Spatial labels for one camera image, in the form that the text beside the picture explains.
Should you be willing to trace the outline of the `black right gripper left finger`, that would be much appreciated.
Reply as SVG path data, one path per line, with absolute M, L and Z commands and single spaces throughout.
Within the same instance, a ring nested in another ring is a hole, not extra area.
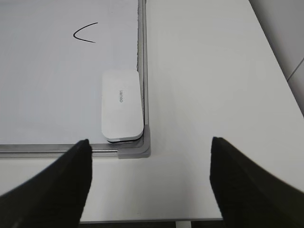
M 1 195 L 0 226 L 77 228 L 92 178 L 92 147 L 85 139 L 33 178 Z

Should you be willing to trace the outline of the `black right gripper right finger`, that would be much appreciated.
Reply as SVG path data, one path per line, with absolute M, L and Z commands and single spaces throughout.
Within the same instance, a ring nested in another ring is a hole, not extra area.
M 304 226 L 304 193 L 267 172 L 224 138 L 212 139 L 209 180 L 227 228 Z

